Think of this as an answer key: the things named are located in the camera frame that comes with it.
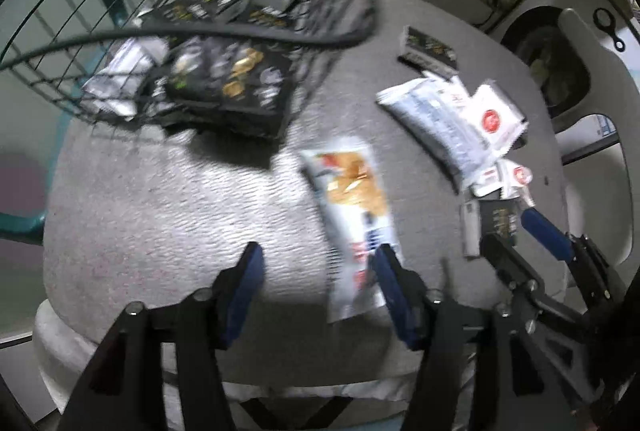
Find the small white red sachet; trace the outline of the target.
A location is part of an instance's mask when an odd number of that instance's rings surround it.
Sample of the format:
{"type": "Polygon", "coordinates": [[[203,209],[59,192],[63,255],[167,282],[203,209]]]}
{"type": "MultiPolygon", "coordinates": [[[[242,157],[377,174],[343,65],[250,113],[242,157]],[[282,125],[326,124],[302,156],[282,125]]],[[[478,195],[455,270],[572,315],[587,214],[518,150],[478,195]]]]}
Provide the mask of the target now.
{"type": "Polygon", "coordinates": [[[498,195],[501,200],[520,200],[527,208],[533,208],[535,203],[529,191],[532,180],[533,173],[527,166],[502,158],[480,172],[471,191],[476,198],[498,195]]]}

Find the washing machine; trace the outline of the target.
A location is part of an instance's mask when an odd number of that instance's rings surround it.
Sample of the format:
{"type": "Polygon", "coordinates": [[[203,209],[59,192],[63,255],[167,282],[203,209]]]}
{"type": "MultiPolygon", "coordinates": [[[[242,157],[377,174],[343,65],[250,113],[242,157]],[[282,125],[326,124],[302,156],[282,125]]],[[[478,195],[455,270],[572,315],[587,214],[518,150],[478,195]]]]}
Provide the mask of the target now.
{"type": "Polygon", "coordinates": [[[486,33],[529,66],[552,119],[578,105],[591,87],[587,68],[558,24],[566,8],[575,9],[599,42],[617,54],[634,79],[639,78],[638,19],[623,18],[611,0],[519,0],[486,33]],[[592,13],[598,7],[613,13],[617,35],[626,43],[623,53],[593,24],[592,13]]]}

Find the white blue text packet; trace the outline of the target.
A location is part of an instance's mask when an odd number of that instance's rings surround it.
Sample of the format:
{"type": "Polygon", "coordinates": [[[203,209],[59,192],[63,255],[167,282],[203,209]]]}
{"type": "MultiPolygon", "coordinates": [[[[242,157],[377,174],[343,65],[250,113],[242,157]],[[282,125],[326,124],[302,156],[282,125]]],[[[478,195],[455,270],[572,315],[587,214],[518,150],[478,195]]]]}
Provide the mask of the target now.
{"type": "Polygon", "coordinates": [[[464,115],[470,99],[460,81],[429,74],[379,91],[375,102],[420,140],[462,191],[489,157],[488,142],[464,115]]]}

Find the orange snack packet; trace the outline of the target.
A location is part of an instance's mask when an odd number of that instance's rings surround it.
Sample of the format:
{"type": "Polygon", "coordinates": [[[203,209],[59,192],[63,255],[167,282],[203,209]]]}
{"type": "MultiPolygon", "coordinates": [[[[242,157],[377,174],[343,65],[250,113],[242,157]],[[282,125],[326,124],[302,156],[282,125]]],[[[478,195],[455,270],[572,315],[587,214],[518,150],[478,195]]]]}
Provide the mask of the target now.
{"type": "Polygon", "coordinates": [[[329,321],[344,321],[385,304],[370,265],[388,243],[400,253],[392,211],[371,146],[357,136],[299,151],[330,244],[329,321]]]}

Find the white sachet red logo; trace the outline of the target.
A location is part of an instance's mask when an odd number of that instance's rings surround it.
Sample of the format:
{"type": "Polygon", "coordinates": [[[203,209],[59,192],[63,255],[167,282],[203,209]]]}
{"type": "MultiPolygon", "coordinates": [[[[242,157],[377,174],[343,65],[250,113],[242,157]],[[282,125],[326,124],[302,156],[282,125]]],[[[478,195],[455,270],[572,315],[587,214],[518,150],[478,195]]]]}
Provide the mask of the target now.
{"type": "Polygon", "coordinates": [[[463,111],[484,140],[490,161],[504,157],[528,129],[524,113],[494,80],[480,84],[463,111]]]}

